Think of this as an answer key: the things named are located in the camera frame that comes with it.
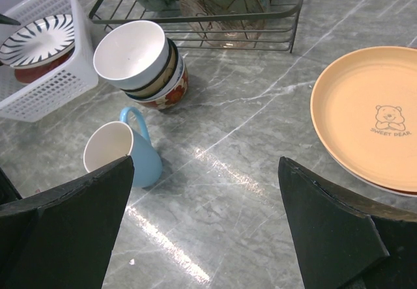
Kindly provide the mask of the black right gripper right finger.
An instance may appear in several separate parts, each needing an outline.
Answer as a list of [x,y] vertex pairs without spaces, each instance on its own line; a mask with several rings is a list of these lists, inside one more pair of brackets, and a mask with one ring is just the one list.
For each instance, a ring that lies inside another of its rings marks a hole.
[[416,214],[341,187],[296,161],[278,165],[305,288],[415,288]]

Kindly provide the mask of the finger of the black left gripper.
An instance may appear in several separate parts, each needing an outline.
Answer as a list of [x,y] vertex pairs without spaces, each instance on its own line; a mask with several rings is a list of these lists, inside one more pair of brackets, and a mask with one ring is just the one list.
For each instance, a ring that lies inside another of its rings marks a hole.
[[6,15],[0,14],[0,24],[1,25],[13,25],[19,26],[20,22],[18,20],[12,19]]

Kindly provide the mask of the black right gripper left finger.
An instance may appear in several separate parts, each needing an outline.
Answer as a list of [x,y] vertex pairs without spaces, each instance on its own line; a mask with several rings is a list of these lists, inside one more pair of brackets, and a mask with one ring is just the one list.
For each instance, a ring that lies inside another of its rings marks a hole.
[[1,174],[1,287],[101,288],[132,188],[124,156],[23,198]]

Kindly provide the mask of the blue striped white plate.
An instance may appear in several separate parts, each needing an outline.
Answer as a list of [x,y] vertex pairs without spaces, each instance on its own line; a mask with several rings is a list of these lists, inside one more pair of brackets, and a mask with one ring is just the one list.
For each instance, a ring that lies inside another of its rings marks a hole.
[[48,64],[75,47],[74,19],[58,14],[33,21],[1,45],[1,63],[22,70]]

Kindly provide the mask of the red teal flower plate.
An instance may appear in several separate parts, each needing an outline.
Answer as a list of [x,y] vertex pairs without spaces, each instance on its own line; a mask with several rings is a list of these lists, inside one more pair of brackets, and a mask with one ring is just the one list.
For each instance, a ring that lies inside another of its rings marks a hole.
[[45,74],[49,73],[50,71],[54,70],[56,67],[62,65],[62,63],[66,62],[71,57],[74,50],[75,49],[72,49],[71,51],[59,57],[58,59],[55,59],[54,61],[43,66],[15,70],[14,76],[19,83],[24,85],[30,84],[39,79],[40,77],[44,76]]

